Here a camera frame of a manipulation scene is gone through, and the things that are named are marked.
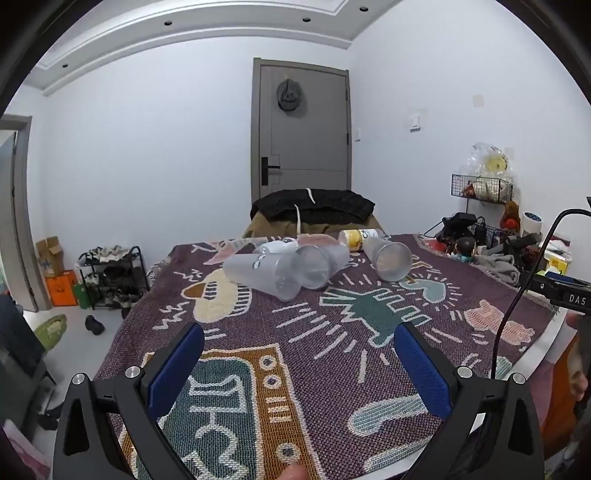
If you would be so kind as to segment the person's hand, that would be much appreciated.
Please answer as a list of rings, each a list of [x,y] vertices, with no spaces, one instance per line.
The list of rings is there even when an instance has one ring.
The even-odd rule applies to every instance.
[[[583,361],[585,349],[581,347],[581,340],[582,334],[590,336],[590,316],[569,311],[566,315],[566,323],[578,332],[568,355],[567,369],[570,393],[576,401],[581,401],[589,384],[586,377],[588,368]]]

